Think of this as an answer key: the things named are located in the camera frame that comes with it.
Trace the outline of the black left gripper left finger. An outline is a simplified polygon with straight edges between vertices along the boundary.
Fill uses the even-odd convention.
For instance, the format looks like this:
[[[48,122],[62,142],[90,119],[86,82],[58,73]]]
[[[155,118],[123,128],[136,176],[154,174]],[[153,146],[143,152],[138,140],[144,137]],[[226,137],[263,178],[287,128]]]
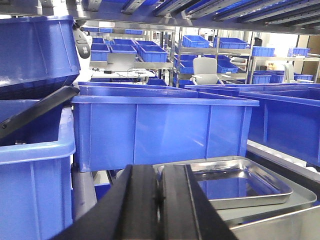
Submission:
[[[158,182],[151,165],[127,165],[110,190],[55,240],[155,240]]]

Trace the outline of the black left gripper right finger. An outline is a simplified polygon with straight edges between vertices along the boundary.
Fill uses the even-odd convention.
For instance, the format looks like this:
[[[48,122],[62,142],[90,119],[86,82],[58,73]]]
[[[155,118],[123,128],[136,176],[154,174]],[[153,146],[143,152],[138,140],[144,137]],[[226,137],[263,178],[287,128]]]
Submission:
[[[199,186],[190,165],[166,165],[161,171],[163,240],[236,240]]]

